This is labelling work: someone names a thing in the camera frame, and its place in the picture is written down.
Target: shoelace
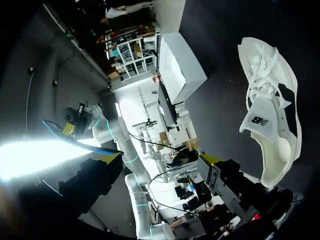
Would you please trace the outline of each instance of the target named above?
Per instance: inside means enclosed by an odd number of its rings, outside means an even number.
[[[262,48],[262,57],[260,59],[260,63],[254,66],[251,66],[253,75],[251,77],[251,79],[249,80],[249,86],[248,89],[246,91],[246,109],[249,111],[250,107],[249,107],[249,98],[251,103],[254,102],[254,99],[257,95],[260,96],[265,96],[265,97],[269,97],[271,95],[275,95],[277,92],[279,93],[279,97],[280,97],[280,103],[279,106],[280,108],[283,107],[284,105],[284,98],[281,94],[281,91],[278,87],[278,81],[273,79],[271,76],[269,76],[272,68],[275,66],[275,64],[277,63],[278,57],[279,57],[279,51],[278,49],[275,47],[275,52],[274,55],[271,59],[271,63],[266,67],[266,61],[265,61],[265,47],[263,46]],[[264,85],[268,85],[268,91],[267,92],[263,92],[261,91],[262,86]]]

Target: black floor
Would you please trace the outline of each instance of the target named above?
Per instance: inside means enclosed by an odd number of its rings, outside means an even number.
[[[279,186],[304,193],[319,172],[319,47],[315,44],[314,10],[271,0],[186,0],[180,33],[208,80],[187,101],[199,143],[210,155],[233,159],[241,170],[262,174],[260,146],[250,133],[239,133],[247,113],[248,81],[239,61],[243,37],[261,39],[277,47],[298,79],[297,110],[302,127],[300,158]]]

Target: red object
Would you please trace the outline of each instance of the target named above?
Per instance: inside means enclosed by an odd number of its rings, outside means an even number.
[[[153,81],[154,83],[156,83],[156,82],[157,82],[157,79],[156,79],[155,77],[153,77],[153,78],[152,78],[152,81]]]
[[[251,221],[254,221],[254,220],[259,220],[259,219],[262,219],[262,216],[260,216],[258,213],[256,213],[253,218],[251,219]]]

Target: cardboard box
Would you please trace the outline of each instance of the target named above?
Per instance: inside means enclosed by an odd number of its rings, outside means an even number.
[[[133,48],[134,48],[136,56],[138,58],[142,58],[142,51],[141,51],[141,48],[140,48],[139,44],[135,42],[134,45],[133,45]]]
[[[168,138],[165,138],[165,139],[162,139],[161,141],[158,142],[159,144],[163,144],[163,145],[166,145],[166,146],[170,146],[170,142],[169,142],[169,139]],[[158,151],[164,149],[165,147],[164,146],[160,146],[158,145],[157,149]]]
[[[160,45],[159,72],[173,105],[187,100],[207,76],[180,33],[163,34]]]
[[[160,132],[159,137],[160,137],[160,141],[158,142],[159,144],[170,146],[170,141],[169,141],[167,133],[165,131]],[[157,149],[160,151],[160,150],[164,149],[164,146],[158,145]]]
[[[110,78],[110,79],[115,79],[117,77],[119,77],[119,73],[117,72],[116,68],[113,67],[113,68],[110,68],[108,71],[107,71],[107,76]]]
[[[159,133],[159,136],[160,136],[160,139],[161,139],[161,140],[168,138],[167,133],[166,133],[165,131],[160,132],[160,133]]]
[[[198,138],[192,138],[189,141],[186,141],[185,145],[189,148],[189,151],[196,150],[200,147],[198,143]]]

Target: shoe sole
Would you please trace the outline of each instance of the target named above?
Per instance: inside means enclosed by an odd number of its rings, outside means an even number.
[[[259,44],[261,46],[265,45],[265,46],[269,46],[271,48],[274,48],[272,46],[270,46],[268,43],[254,38],[254,37],[244,37],[242,39],[246,41],[249,41],[251,44]],[[294,73],[294,71],[292,70],[292,68],[290,67],[289,63],[286,61],[286,59],[280,54],[279,51],[279,59],[284,63],[284,65],[286,66],[290,76],[291,76],[291,80],[292,80],[292,85],[293,85],[293,91],[294,91],[294,100],[295,100],[295,121],[296,121],[296,130],[297,130],[297,143],[296,143],[296,150],[295,150],[295,155],[294,155],[294,161],[296,159],[298,159],[300,157],[301,154],[301,147],[302,147],[302,129],[301,129],[301,124],[298,118],[298,112],[297,112],[297,94],[298,94],[298,80],[297,77]]]

